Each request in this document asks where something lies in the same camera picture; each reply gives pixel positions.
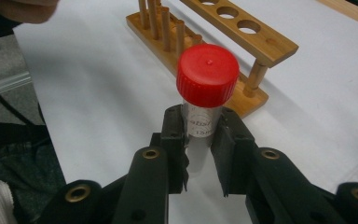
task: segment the red cap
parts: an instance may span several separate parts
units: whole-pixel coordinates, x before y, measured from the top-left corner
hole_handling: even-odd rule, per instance
[[[179,59],[176,87],[182,97],[200,107],[223,105],[232,95],[240,68],[228,50],[201,44]]]

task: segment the test tube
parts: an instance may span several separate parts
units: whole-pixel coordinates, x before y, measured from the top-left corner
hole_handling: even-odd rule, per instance
[[[204,166],[223,104],[231,97],[239,73],[234,55],[216,45],[193,46],[179,58],[176,87],[184,99],[190,177]]]

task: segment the white table surface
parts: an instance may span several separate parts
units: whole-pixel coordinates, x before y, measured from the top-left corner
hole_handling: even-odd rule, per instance
[[[268,70],[268,102],[243,119],[257,144],[331,192],[358,181],[358,22],[313,0],[232,2],[299,45]],[[249,72],[243,49],[180,1],[162,4]],[[136,11],[136,0],[61,0],[49,22],[15,30],[68,183],[125,175],[164,110],[182,103],[174,77],[127,26]],[[223,198],[211,155],[188,188],[170,196],[170,223],[250,223],[243,196]]]

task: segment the label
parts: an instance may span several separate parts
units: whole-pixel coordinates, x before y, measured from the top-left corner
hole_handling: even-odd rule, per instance
[[[188,105],[187,134],[208,137],[213,134],[213,109]]]

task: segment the wooden peg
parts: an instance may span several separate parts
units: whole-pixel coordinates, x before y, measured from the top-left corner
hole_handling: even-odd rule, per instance
[[[251,73],[245,82],[243,94],[245,94],[247,97],[255,96],[255,91],[258,89],[258,85],[260,85],[261,81],[263,80],[267,69],[269,69],[267,66],[261,64],[260,61],[255,60]]]
[[[138,0],[139,2],[139,16],[141,17],[142,28],[147,29],[147,15],[146,15],[146,1]]]
[[[171,37],[170,37],[170,9],[168,7],[161,8],[161,23],[162,23],[162,42],[164,51],[171,51]]]
[[[149,20],[150,29],[153,39],[158,39],[158,27],[157,27],[157,12],[156,12],[156,0],[147,0],[147,6],[149,8]]]
[[[202,35],[193,35],[192,46],[202,43]]]
[[[185,22],[176,22],[176,56],[179,58],[185,50]]]

